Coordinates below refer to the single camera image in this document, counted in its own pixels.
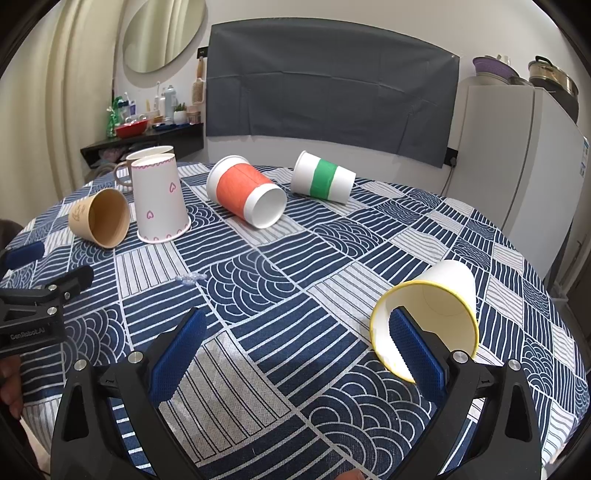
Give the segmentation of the person left hand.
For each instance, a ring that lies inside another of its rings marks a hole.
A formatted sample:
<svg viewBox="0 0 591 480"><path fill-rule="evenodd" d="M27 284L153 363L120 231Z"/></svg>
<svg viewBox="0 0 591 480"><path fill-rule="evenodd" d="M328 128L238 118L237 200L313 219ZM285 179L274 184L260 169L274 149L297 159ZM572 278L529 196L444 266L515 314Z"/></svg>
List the person left hand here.
<svg viewBox="0 0 591 480"><path fill-rule="evenodd" d="M23 409L21 359L18 355L3 358L1 370L1 400L8 406L11 415L19 420Z"/></svg>

